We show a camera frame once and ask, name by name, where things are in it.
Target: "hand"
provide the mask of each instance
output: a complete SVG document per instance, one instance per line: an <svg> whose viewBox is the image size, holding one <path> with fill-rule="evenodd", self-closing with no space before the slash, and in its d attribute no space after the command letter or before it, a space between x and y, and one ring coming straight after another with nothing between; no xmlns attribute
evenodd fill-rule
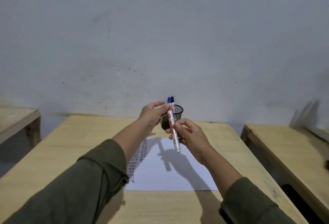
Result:
<svg viewBox="0 0 329 224"><path fill-rule="evenodd" d="M204 155L213 147L210 145L201 127L187 118L178 120L173 127L177 131L180 143L188 148L199 163L205 165Z"/></svg>
<svg viewBox="0 0 329 224"><path fill-rule="evenodd" d="M170 105L165 104L164 101L152 102L143 107L141 114L139 115L138 120L143 124L146 124L148 135L152 132L153 128L159 124L160 119L167 115L167 111L169 110Z"/></svg>

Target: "olive green sleeve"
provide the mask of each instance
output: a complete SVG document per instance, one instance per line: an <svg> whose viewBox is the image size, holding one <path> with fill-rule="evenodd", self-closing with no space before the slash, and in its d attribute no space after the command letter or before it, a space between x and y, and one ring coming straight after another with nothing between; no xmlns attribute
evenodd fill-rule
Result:
<svg viewBox="0 0 329 224"><path fill-rule="evenodd" d="M234 224L295 223L246 177L237 180L228 189L220 214Z"/></svg>
<svg viewBox="0 0 329 224"><path fill-rule="evenodd" d="M80 157L4 223L95 223L128 181L124 152L108 139Z"/></svg>

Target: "pen barrel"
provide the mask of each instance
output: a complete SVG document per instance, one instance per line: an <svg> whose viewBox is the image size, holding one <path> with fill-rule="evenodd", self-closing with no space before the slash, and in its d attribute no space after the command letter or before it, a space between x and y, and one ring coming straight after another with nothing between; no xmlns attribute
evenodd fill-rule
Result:
<svg viewBox="0 0 329 224"><path fill-rule="evenodd" d="M174 142L175 150L179 153L179 152L181 152L181 146L180 146L180 144L179 144L179 140L178 140L177 132L176 132L176 130L173 128L173 125L174 125L174 123L175 123L175 119L174 119L174 116L173 116L171 110L168 111L168 120L169 120L169 124L170 124L170 130L171 130L172 141Z"/></svg>

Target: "sheet of paper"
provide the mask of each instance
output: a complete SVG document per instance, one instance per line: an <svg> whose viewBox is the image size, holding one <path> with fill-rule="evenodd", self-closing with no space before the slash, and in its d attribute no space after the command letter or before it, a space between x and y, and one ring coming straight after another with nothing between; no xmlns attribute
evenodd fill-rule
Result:
<svg viewBox="0 0 329 224"><path fill-rule="evenodd" d="M217 190L208 170L181 144L168 138L144 139L127 165L132 190Z"/></svg>

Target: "wooden desk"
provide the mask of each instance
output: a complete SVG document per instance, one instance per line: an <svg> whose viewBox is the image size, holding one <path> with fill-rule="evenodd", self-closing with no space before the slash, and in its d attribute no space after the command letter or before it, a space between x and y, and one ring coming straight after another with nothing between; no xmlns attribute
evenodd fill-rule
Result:
<svg viewBox="0 0 329 224"><path fill-rule="evenodd" d="M132 118L70 116L0 180L0 223L77 158L133 122ZM228 124L197 123L210 143L296 222L298 210ZM168 137L158 125L152 137ZM98 223L224 223L217 191L133 191L118 193Z"/></svg>
<svg viewBox="0 0 329 224"><path fill-rule="evenodd" d="M282 172L315 213L329 223L329 143L305 128L245 125L241 139L253 142Z"/></svg>
<svg viewBox="0 0 329 224"><path fill-rule="evenodd" d="M0 106L0 144L26 127L34 147L40 141L40 112L38 109Z"/></svg>

